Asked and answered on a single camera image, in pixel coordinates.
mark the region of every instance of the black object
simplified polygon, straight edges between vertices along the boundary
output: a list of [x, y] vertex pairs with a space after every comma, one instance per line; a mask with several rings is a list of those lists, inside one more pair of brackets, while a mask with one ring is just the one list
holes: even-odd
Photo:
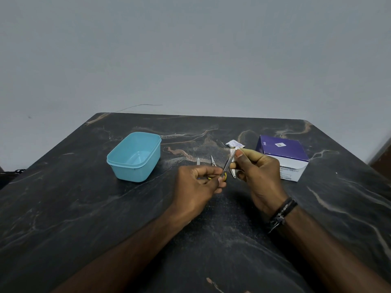
[[286, 201], [279, 207], [279, 209], [273, 214], [273, 216], [270, 217], [270, 220], [267, 224], [267, 233], [271, 233], [273, 229], [278, 227], [280, 224], [285, 223], [285, 217], [287, 214], [289, 214], [294, 207], [297, 206], [297, 202], [291, 198], [288, 197]]
[[26, 169], [17, 169], [14, 172], [0, 172], [0, 190], [25, 170]]
[[[142, 183], [118, 180], [106, 163], [135, 131], [162, 136], [160, 160]], [[227, 141], [252, 149], [260, 134], [300, 141], [311, 160], [298, 182], [281, 181], [287, 195], [391, 282], [391, 188], [311, 123], [99, 113], [0, 191], [0, 292], [50, 292], [159, 216], [171, 203], [180, 165], [212, 155], [222, 167]], [[266, 234], [247, 185], [227, 176], [223, 192], [164, 247], [131, 292], [217, 292], [206, 278], [226, 293], [321, 291], [289, 242]]]

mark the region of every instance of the hand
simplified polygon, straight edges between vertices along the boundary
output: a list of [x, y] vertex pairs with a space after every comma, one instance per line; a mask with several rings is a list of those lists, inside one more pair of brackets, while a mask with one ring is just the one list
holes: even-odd
[[280, 162], [254, 150], [235, 152], [236, 162], [230, 168], [239, 169], [239, 179], [247, 182], [255, 206], [272, 216], [288, 198], [281, 185]]
[[171, 205], [174, 212], [187, 221], [198, 216], [213, 193], [220, 193], [222, 188], [227, 186], [220, 177], [221, 173], [222, 169], [216, 166], [179, 167]]

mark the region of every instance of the scissor blade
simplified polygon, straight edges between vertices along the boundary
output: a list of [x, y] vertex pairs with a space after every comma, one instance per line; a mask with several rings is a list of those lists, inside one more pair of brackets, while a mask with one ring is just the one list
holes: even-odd
[[232, 152], [231, 156], [228, 158], [227, 163], [225, 164], [225, 167], [224, 167], [224, 169], [222, 170], [222, 174], [220, 175], [221, 177], [224, 177], [225, 172], [230, 168], [232, 159], [233, 159], [233, 157], [235, 156], [235, 152], [236, 152], [236, 150], [234, 150], [234, 151]]
[[210, 158], [212, 159], [212, 165], [216, 166], [215, 160], [213, 159], [213, 156], [211, 155]]

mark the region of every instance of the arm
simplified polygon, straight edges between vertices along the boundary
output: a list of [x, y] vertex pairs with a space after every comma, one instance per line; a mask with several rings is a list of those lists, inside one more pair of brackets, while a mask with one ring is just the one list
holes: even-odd
[[[214, 166], [182, 166], [178, 170], [171, 206], [133, 236], [82, 268], [52, 293], [116, 293], [144, 269], [156, 254], [193, 218], [213, 193], [226, 186]], [[211, 180], [197, 177], [214, 177]]]
[[[237, 150], [238, 177], [247, 182], [254, 204], [267, 216], [287, 199], [277, 159], [253, 150]], [[330, 292], [391, 292], [391, 286], [362, 264], [350, 251], [300, 207], [287, 216], [281, 231], [296, 246]]]

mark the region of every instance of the white wall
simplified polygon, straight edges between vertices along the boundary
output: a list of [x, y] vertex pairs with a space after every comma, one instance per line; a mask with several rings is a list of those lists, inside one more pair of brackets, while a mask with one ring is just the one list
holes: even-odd
[[96, 112], [301, 118], [368, 162], [391, 135], [391, 0], [1, 0], [0, 165]]

